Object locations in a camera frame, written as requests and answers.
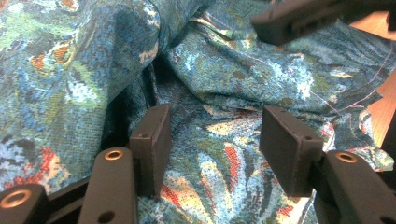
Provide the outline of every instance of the black plastic part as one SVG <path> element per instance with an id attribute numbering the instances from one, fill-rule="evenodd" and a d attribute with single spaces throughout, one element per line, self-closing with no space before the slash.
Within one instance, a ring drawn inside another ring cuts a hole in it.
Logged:
<path id="1" fill-rule="evenodd" d="M 388 31 L 396 31 L 396 10 L 389 12 L 387 17 Z"/>
<path id="2" fill-rule="evenodd" d="M 60 189 L 49 196 L 49 218 L 46 223 L 77 223 L 89 178 Z"/>
<path id="3" fill-rule="evenodd" d="M 396 222 L 393 192 L 364 159 L 346 151 L 329 151 L 322 169 L 341 213 L 340 223 Z"/>
<path id="4" fill-rule="evenodd" d="M 251 18 L 260 41 L 282 45 L 334 23 L 345 9 L 335 0 L 284 1 Z"/>
<path id="5" fill-rule="evenodd" d="M 390 121 L 381 149 L 386 151 L 394 160 L 396 160 L 396 111 Z"/>
<path id="6" fill-rule="evenodd" d="M 322 161 L 313 161 L 311 165 L 311 170 L 309 173 L 308 181 L 312 187 L 317 191 L 317 198 L 320 198 L 320 203 L 327 203 L 334 207 L 337 206 L 334 197 L 332 196 L 332 190 L 330 189 L 327 177 L 323 172 L 321 166 Z"/>
<path id="7" fill-rule="evenodd" d="M 320 161 L 323 140 L 286 110 L 266 105 L 262 112 L 260 151 L 286 194 L 310 197 L 312 161 Z"/>
<path id="8" fill-rule="evenodd" d="M 392 171 L 378 172 L 378 175 L 388 185 L 388 187 L 393 190 L 393 193 L 396 196 L 396 169 L 393 167 Z"/>
<path id="9" fill-rule="evenodd" d="M 138 195 L 160 198 L 172 148 L 170 105 L 156 105 L 146 113 L 130 138 L 129 148 L 140 164 Z"/>
<path id="10" fill-rule="evenodd" d="M 341 214 L 336 205 L 326 202 L 318 195 L 314 200 L 314 208 L 320 224 L 336 224 L 341 221 Z"/>
<path id="11" fill-rule="evenodd" d="M 6 189 L 0 193 L 0 223 L 44 223 L 49 215 L 48 201 L 41 185 L 27 184 Z"/>
<path id="12" fill-rule="evenodd" d="M 282 45 L 336 22 L 341 15 L 394 8 L 394 0 L 288 0 L 250 21 L 260 41 Z"/>
<path id="13" fill-rule="evenodd" d="M 132 153 L 107 149 L 96 157 L 78 223 L 137 223 Z"/>

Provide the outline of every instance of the blue patterned fabric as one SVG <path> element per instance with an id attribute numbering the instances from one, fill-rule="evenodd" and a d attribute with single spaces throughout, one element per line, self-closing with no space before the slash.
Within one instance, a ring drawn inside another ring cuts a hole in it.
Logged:
<path id="1" fill-rule="evenodd" d="M 162 200 L 139 198 L 141 223 L 315 223 L 312 199 L 284 195 L 259 151 L 262 106 L 389 170 L 366 107 L 396 49 L 341 22 L 262 43 L 249 18 L 275 2 L 0 0 L 0 190 L 80 180 L 170 103 Z"/>

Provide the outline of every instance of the patterned fabric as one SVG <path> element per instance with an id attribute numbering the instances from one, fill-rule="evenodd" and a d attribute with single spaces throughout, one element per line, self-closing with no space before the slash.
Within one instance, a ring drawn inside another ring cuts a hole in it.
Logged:
<path id="1" fill-rule="evenodd" d="M 141 223 L 315 223 L 312 199 L 288 198 L 259 151 L 262 106 L 389 170 L 366 107 L 396 48 L 341 22 L 261 43 L 248 19 L 274 3 L 0 0 L 0 190 L 89 175 L 100 149 L 170 103 L 163 199 L 139 198 Z"/>

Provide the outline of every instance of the brass grommet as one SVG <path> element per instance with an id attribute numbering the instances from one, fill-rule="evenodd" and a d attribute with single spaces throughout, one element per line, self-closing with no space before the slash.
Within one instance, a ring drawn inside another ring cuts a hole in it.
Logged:
<path id="1" fill-rule="evenodd" d="M 17 199 L 17 200 L 11 200 L 12 197 L 22 194 L 22 198 Z M 26 202 L 30 196 L 32 195 L 32 191 L 29 189 L 20 189 L 17 191 L 14 191 L 6 196 L 1 202 L 0 202 L 0 207 L 2 208 L 12 208 L 16 207 L 24 202 Z"/>
<path id="2" fill-rule="evenodd" d="M 345 152 L 338 152 L 337 154 L 335 154 L 335 156 L 338 158 L 338 160 L 344 161 L 344 162 L 355 163 L 358 161 L 358 159 L 356 159 L 355 156 L 352 156 Z"/>
<path id="3" fill-rule="evenodd" d="M 108 161 L 115 161 L 121 158 L 123 155 L 123 152 L 121 150 L 111 150 L 106 153 L 105 159 Z"/>

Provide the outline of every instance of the wooden surface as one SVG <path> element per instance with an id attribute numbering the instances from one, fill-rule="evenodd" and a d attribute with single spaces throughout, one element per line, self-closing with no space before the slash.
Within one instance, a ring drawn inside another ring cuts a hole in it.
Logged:
<path id="1" fill-rule="evenodd" d="M 396 40 L 396 32 L 388 32 L 388 25 L 386 23 L 387 15 L 388 12 L 375 12 L 351 25 L 366 32 Z M 396 70 L 393 71 L 384 85 L 378 88 L 378 92 L 384 98 L 370 105 L 369 110 L 373 115 L 374 140 L 380 147 L 387 133 L 393 113 L 396 110 Z"/>

